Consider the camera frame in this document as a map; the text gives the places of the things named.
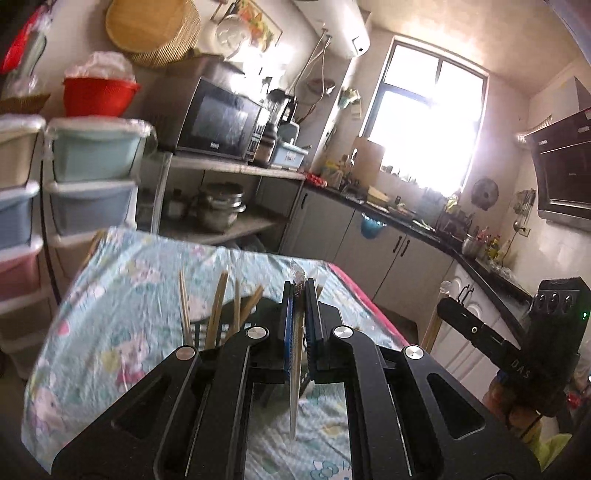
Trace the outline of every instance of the kitchen counter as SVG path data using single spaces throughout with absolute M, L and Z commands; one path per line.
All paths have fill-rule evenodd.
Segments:
M 525 329 L 519 320 L 529 310 L 532 300 L 531 296 L 524 290 L 510 284 L 498 275 L 487 272 L 476 261 L 465 258 L 459 248 L 451 246 L 435 232 L 430 232 L 409 219 L 387 214 L 367 203 L 358 203 L 353 199 L 341 195 L 337 190 L 324 189 L 308 183 L 306 183 L 306 188 L 348 205 L 355 210 L 365 213 L 372 219 L 393 226 L 407 235 L 417 238 L 452 257 L 478 283 L 488 299 L 500 312 L 501 318 L 515 339 L 522 344 L 525 338 Z

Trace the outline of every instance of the shelf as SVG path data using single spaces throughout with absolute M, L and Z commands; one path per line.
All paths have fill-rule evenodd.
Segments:
M 200 231 L 197 219 L 191 217 L 185 220 L 163 219 L 159 235 L 194 244 L 219 245 L 285 223 L 287 223 L 287 219 L 281 215 L 274 214 L 261 207 L 249 207 L 245 212 L 238 215 L 238 220 L 226 233 Z
M 241 173 L 258 177 L 275 177 L 278 179 L 304 180 L 305 173 L 282 170 L 280 168 L 255 167 L 244 162 L 224 160 L 211 155 L 174 155 L 171 168 L 189 168 L 192 170 L 222 171 L 227 173 Z

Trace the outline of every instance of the red basket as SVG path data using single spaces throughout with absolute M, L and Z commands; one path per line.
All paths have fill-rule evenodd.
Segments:
M 64 79 L 66 116 L 120 116 L 141 88 L 126 80 Z

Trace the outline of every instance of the microwave door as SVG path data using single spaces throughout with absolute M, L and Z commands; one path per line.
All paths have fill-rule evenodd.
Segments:
M 243 159 L 260 106 L 201 79 L 178 149 Z

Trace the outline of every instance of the chopstick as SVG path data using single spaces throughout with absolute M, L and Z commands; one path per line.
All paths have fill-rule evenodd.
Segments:
M 205 335 L 205 350 L 209 350 L 216 346 L 217 329 L 220 323 L 220 316 L 222 315 L 223 298 L 226 293 L 226 286 L 228 284 L 228 272 L 223 271 L 220 275 L 220 280 L 217 283 L 215 297 L 213 298 L 212 314 L 207 323 L 207 333 Z
M 259 285 L 255 292 L 252 294 L 251 298 L 248 300 L 244 308 L 240 313 L 240 328 L 244 325 L 247 318 L 250 316 L 252 309 L 257 306 L 259 301 L 261 301 L 262 294 L 265 291 L 262 285 Z
M 183 270 L 178 271 L 178 290 L 181 297 L 181 325 L 183 327 L 183 344 L 195 346 L 195 340 L 193 335 L 191 335 L 189 304 L 187 302 L 187 286 L 185 285 Z
M 240 280 L 234 280 L 234 323 L 228 332 L 228 336 L 232 336 L 240 330 L 240 303 L 242 297 L 240 295 Z

